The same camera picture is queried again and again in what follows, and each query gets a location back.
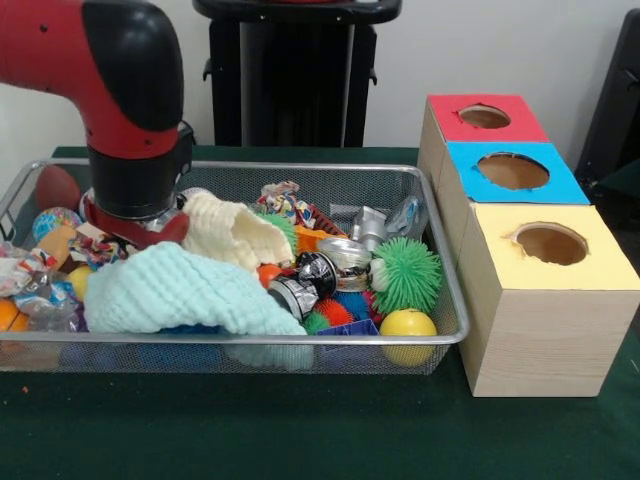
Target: shape sorter box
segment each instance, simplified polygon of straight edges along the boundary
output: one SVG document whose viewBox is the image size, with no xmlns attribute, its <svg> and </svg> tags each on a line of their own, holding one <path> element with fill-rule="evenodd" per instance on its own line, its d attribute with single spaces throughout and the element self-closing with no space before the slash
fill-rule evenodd
<svg viewBox="0 0 640 480">
<path fill-rule="evenodd" d="M 640 302 L 640 279 L 595 207 L 474 204 L 458 273 L 478 397 L 589 397 Z"/>
<path fill-rule="evenodd" d="M 448 142 L 529 142 L 549 139 L 517 95 L 430 95 L 424 114 L 418 168 L 438 191 Z"/>
<path fill-rule="evenodd" d="M 472 202 L 589 205 L 550 143 L 448 143 L 436 196 L 454 263 Z"/>
</svg>

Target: blue towel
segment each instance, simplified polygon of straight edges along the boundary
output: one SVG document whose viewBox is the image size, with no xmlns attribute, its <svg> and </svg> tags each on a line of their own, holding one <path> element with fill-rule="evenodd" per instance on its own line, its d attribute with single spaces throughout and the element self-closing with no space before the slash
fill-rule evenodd
<svg viewBox="0 0 640 480">
<path fill-rule="evenodd" d="M 90 332 L 102 333 L 153 333 L 201 324 L 240 335 L 306 335 L 249 272 L 170 242 L 91 275 L 85 318 Z M 309 346 L 229 345 L 225 350 L 256 367 L 309 368 L 313 358 Z"/>
</svg>

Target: yellow ball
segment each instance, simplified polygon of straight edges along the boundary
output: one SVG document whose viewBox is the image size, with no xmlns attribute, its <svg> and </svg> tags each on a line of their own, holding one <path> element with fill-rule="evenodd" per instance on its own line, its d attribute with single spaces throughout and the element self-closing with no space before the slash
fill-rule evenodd
<svg viewBox="0 0 640 480">
<path fill-rule="evenodd" d="M 436 326 L 425 313 L 419 310 L 396 310 L 389 314 L 380 326 L 380 335 L 427 336 L 438 335 Z M 382 347 L 390 362 L 400 367 L 424 365 L 433 355 L 434 347 L 399 345 Z"/>
<path fill-rule="evenodd" d="M 84 302 L 84 296 L 87 293 L 87 281 L 89 275 L 93 273 L 93 270 L 88 266 L 76 268 L 67 276 L 67 281 L 73 285 L 73 291 L 76 294 L 76 298 L 81 302 Z"/>
</svg>

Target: spiky ball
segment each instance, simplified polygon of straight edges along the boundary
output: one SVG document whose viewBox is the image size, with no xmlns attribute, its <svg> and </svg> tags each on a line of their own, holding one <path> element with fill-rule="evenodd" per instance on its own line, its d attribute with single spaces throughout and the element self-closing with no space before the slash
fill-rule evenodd
<svg viewBox="0 0 640 480">
<path fill-rule="evenodd" d="M 307 331 L 309 335 L 315 335 L 320 330 L 326 330 L 327 328 L 331 328 L 329 324 L 329 319 L 325 317 L 322 313 L 313 311 L 309 314 L 307 318 L 305 318 L 304 323 L 302 324 L 304 329 Z"/>
<path fill-rule="evenodd" d="M 336 292 L 333 299 L 347 309 L 355 322 L 371 318 L 369 305 L 362 292 Z"/>
<path fill-rule="evenodd" d="M 289 245 L 291 246 L 293 256 L 297 257 L 298 236 L 296 235 L 295 227 L 291 224 L 291 222 L 288 219 L 274 213 L 256 213 L 256 215 L 282 230 L 285 237 L 287 237 Z"/>
<path fill-rule="evenodd" d="M 339 327 L 340 325 L 346 325 L 347 323 L 353 322 L 353 317 L 347 309 L 330 298 L 320 300 L 316 303 L 314 310 L 327 317 L 329 325 L 332 327 Z"/>
<path fill-rule="evenodd" d="M 384 260 L 388 284 L 376 292 L 374 307 L 380 313 L 414 308 L 430 313 L 436 304 L 442 284 L 440 257 L 417 240 L 398 237 L 383 243 L 374 257 Z"/>
</svg>

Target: metal mesh basket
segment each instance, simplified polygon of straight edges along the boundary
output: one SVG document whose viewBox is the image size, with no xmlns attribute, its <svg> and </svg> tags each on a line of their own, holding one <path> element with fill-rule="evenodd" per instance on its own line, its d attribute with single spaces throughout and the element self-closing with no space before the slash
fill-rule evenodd
<svg viewBox="0 0 640 480">
<path fill-rule="evenodd" d="M 83 190 L 90 187 L 86 160 L 52 161 Z M 31 225 L 39 213 L 34 188 L 44 165 L 25 167 L 0 201 L 2 236 L 33 246 Z M 220 198 L 252 203 L 264 184 L 293 180 L 301 197 L 337 218 L 348 231 L 353 216 L 340 212 L 368 205 L 390 211 L 408 195 L 422 204 L 422 222 L 410 232 L 442 259 L 444 281 L 431 317 L 438 336 L 222 336 L 93 333 L 0 333 L 0 370 L 51 372 L 200 372 L 430 374 L 450 345 L 467 334 L 467 312 L 451 262 L 435 200 L 413 167 L 194 162 L 178 188 L 204 187 Z M 417 367 L 415 358 L 427 358 Z"/>
</svg>

